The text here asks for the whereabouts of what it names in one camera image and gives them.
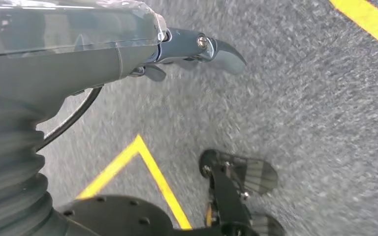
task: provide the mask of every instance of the yellow component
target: yellow component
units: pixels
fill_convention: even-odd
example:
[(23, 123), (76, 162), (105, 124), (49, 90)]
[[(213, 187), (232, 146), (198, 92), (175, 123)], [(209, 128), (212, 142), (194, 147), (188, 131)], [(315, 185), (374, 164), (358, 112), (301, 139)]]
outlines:
[(212, 226), (212, 208), (211, 204), (208, 205), (208, 210), (206, 211), (206, 226)]

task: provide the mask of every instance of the bolt head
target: bolt head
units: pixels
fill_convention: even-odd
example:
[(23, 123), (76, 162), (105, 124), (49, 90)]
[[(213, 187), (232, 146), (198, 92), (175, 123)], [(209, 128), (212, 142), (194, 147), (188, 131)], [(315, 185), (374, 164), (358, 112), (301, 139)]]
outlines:
[(205, 49), (208, 46), (208, 40), (205, 36), (200, 35), (198, 36), (197, 40), (198, 46), (202, 49)]

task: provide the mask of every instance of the gray floor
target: gray floor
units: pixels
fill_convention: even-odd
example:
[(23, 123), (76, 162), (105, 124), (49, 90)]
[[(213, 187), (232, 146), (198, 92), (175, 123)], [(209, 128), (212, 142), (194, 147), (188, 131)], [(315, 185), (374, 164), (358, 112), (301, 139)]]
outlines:
[[(280, 186), (251, 199), (252, 209), (274, 215), (287, 235), (378, 235), (378, 42), (328, 0), (147, 3), (170, 26), (233, 43), (248, 69), (234, 77), (207, 66), (169, 66), (163, 83), (127, 78), (107, 85), (42, 151), (56, 205), (77, 196), (141, 134), (195, 227), (203, 225), (208, 186), (197, 158), (213, 147), (275, 166)], [(41, 128), (52, 129), (81, 99), (68, 99)], [(103, 192), (135, 195), (170, 212), (150, 178), (135, 159)]]

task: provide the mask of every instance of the mounting hole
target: mounting hole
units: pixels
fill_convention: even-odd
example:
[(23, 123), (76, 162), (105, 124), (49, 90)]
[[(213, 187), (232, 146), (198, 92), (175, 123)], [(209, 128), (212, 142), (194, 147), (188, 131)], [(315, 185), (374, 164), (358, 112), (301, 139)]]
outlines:
[(66, 216), (66, 217), (74, 216), (74, 211), (67, 210), (67, 211), (63, 212), (63, 215)]
[(103, 202), (106, 202), (106, 198), (105, 197), (97, 197), (96, 200), (100, 203), (103, 203)]
[(138, 223), (140, 223), (140, 225), (149, 225), (150, 220), (147, 217), (144, 217), (144, 218), (139, 219)]
[(138, 206), (140, 203), (138, 201), (136, 201), (136, 200), (131, 200), (131, 201), (129, 201), (129, 204), (131, 206)]

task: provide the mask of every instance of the black mounting plate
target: black mounting plate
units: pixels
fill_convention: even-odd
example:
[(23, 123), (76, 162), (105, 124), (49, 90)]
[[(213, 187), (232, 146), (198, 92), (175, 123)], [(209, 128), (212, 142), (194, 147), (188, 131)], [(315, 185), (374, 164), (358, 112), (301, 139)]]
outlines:
[(107, 195), (73, 202), (62, 212), (100, 236), (168, 236), (169, 216), (143, 199)]

